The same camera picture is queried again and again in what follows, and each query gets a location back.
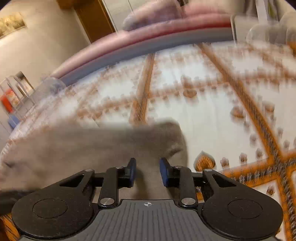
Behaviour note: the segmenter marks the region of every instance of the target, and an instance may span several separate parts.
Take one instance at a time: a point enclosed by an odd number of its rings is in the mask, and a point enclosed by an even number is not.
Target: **white wall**
[[[88,45],[75,12],[62,11],[55,0],[12,0],[0,10],[0,17],[13,12],[21,13],[27,28],[0,39],[0,81],[22,71],[36,87],[42,78]],[[7,114],[0,103],[0,151],[9,132]]]

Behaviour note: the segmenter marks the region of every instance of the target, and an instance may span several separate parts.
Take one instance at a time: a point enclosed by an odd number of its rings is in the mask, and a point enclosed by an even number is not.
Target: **blue object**
[[[160,159],[159,161],[159,169],[160,169],[161,178],[163,180],[163,185],[167,187],[168,186],[168,169],[165,166],[163,159]]]
[[[18,125],[19,122],[20,120],[15,115],[12,115],[12,114],[9,115],[8,124],[13,130]]]

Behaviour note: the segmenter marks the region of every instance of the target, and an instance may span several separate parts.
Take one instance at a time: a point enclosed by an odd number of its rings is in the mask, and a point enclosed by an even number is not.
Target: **pink cushion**
[[[182,18],[182,9],[177,0],[151,1],[130,13],[123,21],[122,29],[131,31],[177,18]]]
[[[51,76],[61,78],[80,66],[107,53],[158,36],[202,28],[231,27],[228,14],[202,14],[190,18],[155,23],[130,32],[119,31],[103,37],[74,54],[57,68]]]
[[[199,3],[198,1],[192,1],[189,4],[186,4],[183,7],[183,16],[190,17],[199,14],[206,14],[206,13],[225,13],[224,10],[219,9],[214,5],[208,5]]]

